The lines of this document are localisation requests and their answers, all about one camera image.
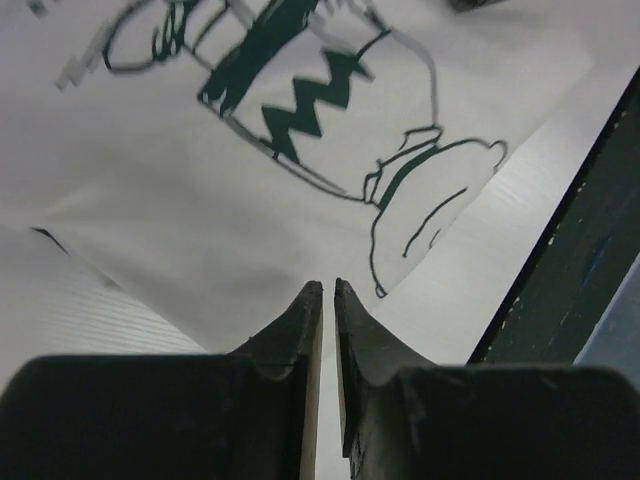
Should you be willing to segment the white and green t-shirt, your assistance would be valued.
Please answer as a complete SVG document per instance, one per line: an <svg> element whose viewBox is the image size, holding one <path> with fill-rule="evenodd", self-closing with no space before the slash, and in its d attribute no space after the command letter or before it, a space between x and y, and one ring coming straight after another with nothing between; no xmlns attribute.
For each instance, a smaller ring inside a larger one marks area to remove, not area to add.
<svg viewBox="0 0 640 480"><path fill-rule="evenodd" d="M5 1L1 222L229 349L389 295L591 65L533 1Z"/></svg>

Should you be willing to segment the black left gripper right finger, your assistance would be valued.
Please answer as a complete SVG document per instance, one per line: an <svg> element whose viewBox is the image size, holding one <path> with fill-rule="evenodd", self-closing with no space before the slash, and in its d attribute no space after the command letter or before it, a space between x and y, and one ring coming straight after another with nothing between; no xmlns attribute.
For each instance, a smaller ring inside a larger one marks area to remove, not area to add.
<svg viewBox="0 0 640 480"><path fill-rule="evenodd" d="M334 290L343 454L355 479L635 479L639 395L566 365L439 366Z"/></svg>

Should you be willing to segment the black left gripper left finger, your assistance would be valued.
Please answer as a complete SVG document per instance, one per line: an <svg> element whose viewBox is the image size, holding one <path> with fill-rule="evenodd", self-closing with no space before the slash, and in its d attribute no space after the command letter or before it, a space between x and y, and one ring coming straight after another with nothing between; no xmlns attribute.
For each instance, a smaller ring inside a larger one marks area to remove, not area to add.
<svg viewBox="0 0 640 480"><path fill-rule="evenodd" d="M52 355L1 396L5 479L311 479L323 288L226 354Z"/></svg>

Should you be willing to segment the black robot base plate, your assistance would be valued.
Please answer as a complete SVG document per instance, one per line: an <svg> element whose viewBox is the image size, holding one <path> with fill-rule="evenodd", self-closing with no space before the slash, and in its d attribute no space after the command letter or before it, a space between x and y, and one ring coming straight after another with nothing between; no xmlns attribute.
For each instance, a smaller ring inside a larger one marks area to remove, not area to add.
<svg viewBox="0 0 640 480"><path fill-rule="evenodd" d="M639 253L639 78L623 91L472 364L570 364Z"/></svg>

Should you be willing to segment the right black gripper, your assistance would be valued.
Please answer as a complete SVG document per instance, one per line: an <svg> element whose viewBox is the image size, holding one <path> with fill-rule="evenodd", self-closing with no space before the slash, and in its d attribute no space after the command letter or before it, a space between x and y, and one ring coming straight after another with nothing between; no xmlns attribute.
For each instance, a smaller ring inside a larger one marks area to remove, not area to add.
<svg viewBox="0 0 640 480"><path fill-rule="evenodd" d="M455 13L466 13L504 1L505 0L447 0L446 3Z"/></svg>

